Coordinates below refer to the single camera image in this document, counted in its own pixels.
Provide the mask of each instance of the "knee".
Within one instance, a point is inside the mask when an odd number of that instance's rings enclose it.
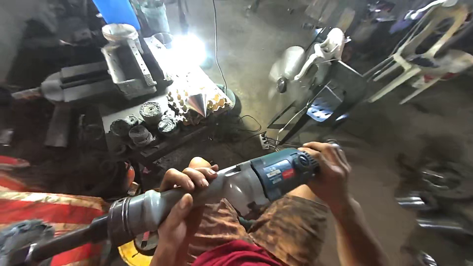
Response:
[[[210,167],[210,163],[207,162],[202,157],[194,157],[192,158],[191,162],[189,163],[190,168],[197,168],[197,167]]]

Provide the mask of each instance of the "bright light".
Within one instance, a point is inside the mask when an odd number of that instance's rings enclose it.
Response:
[[[193,34],[174,36],[170,50],[180,60],[197,65],[202,64],[207,57],[203,41]]]

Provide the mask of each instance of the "metal stand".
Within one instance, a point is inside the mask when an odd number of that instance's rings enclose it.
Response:
[[[314,96],[312,100],[309,100],[309,104],[300,111],[303,115],[277,144],[286,143],[310,120],[315,120],[318,126],[327,128],[326,133],[333,131],[344,121],[347,113],[363,99],[366,86],[366,80],[358,72],[342,61],[334,62],[323,84],[311,89]],[[333,91],[334,89],[342,90],[342,93],[339,94],[343,99]],[[277,113],[267,128],[281,129],[287,126],[287,124],[275,124],[275,122],[292,107],[296,107],[295,102]]]

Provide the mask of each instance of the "finger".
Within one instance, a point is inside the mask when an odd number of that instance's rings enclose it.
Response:
[[[181,186],[186,191],[193,191],[195,188],[195,185],[190,177],[174,168],[171,168],[164,174],[159,191],[163,192],[173,189],[174,185]]]
[[[325,157],[329,161],[333,163],[336,163],[338,160],[338,157],[335,154],[336,153],[335,147],[331,145],[330,143],[308,142],[308,143],[304,143],[302,146],[306,148],[311,148],[316,151],[320,151],[322,154],[325,155]]]
[[[214,164],[214,165],[210,166],[210,169],[214,170],[215,172],[218,172],[219,171],[219,165]]]
[[[313,149],[304,148],[304,147],[298,148],[298,150],[299,151],[305,151],[310,156],[314,157],[314,159],[316,159],[318,161],[321,169],[330,168],[330,165],[332,165],[332,162],[327,160],[327,158],[319,151],[315,151]]]
[[[209,182],[205,178],[205,175],[203,173],[201,173],[200,171],[188,167],[188,168],[184,169],[182,172],[184,174],[186,174],[192,180],[192,182],[194,182],[194,184],[196,184],[196,186],[198,186],[198,187],[208,187],[209,186]]]
[[[185,220],[192,209],[192,205],[192,196],[189,193],[185,194],[171,209],[171,212],[159,227],[159,231],[169,233],[175,230]]]
[[[316,151],[324,151],[328,147],[330,147],[331,144],[329,143],[322,143],[322,142],[307,142],[302,145],[304,148],[311,148]]]
[[[298,148],[299,151],[305,151],[307,152],[310,156],[312,156],[316,160],[320,160],[320,157],[322,156],[322,153],[316,150],[313,150],[311,148]]]
[[[348,169],[348,171],[350,172],[351,171],[351,166],[348,163],[347,157],[345,156],[345,152],[342,149],[337,148],[337,154],[340,157],[340,159],[342,160],[343,166],[346,167]]]
[[[201,172],[208,181],[214,180],[218,176],[217,172],[215,172],[212,168],[200,167],[195,168],[195,170]]]

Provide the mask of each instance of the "metal rod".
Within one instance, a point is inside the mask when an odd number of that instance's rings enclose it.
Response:
[[[95,218],[90,225],[49,241],[32,246],[27,263],[39,263],[64,251],[80,247],[88,242],[99,242],[107,238],[107,215]]]

